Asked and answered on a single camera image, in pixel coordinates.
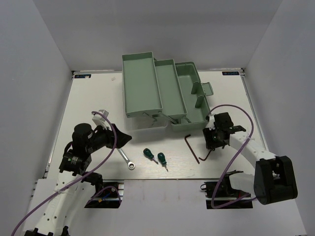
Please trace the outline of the green toolbox with clear lid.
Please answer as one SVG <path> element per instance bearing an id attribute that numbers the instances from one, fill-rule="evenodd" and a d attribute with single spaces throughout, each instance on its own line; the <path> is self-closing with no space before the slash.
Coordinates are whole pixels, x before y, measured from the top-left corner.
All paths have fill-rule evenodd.
<path id="1" fill-rule="evenodd" d="M 157 60 L 152 52 L 122 56 L 125 126 L 128 131 L 203 129 L 214 94 L 194 62 Z"/>

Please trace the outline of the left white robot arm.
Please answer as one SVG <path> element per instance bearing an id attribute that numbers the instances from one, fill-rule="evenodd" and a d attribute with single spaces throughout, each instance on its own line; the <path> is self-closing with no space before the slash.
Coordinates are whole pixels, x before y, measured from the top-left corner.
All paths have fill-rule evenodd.
<path id="1" fill-rule="evenodd" d="M 74 127 L 72 141 L 64 149 L 59 166 L 56 187 L 44 202 L 47 207 L 33 230 L 27 236 L 67 236 L 69 226 L 78 210 L 83 209 L 93 196 L 103 193 L 102 175 L 87 168 L 92 153 L 106 147 L 114 151 L 126 145 L 132 137 L 121 132 L 115 124 L 104 124 L 92 129 L 81 123 Z"/>

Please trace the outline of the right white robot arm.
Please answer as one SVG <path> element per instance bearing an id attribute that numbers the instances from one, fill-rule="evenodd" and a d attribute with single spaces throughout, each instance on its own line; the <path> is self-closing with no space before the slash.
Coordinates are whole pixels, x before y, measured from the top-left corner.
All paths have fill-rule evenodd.
<path id="1" fill-rule="evenodd" d="M 230 146 L 237 151 L 231 162 L 242 155 L 254 168 L 253 175 L 229 172 L 229 163 L 212 191 L 212 201 L 220 188 L 228 196 L 234 196 L 239 190 L 244 192 L 238 201 L 254 195 L 263 205 L 297 198 L 298 189 L 289 157 L 278 156 L 258 144 L 244 127 L 234 125 L 228 113 L 212 115 L 209 119 L 212 126 L 203 129 L 206 148 L 214 151 Z"/>

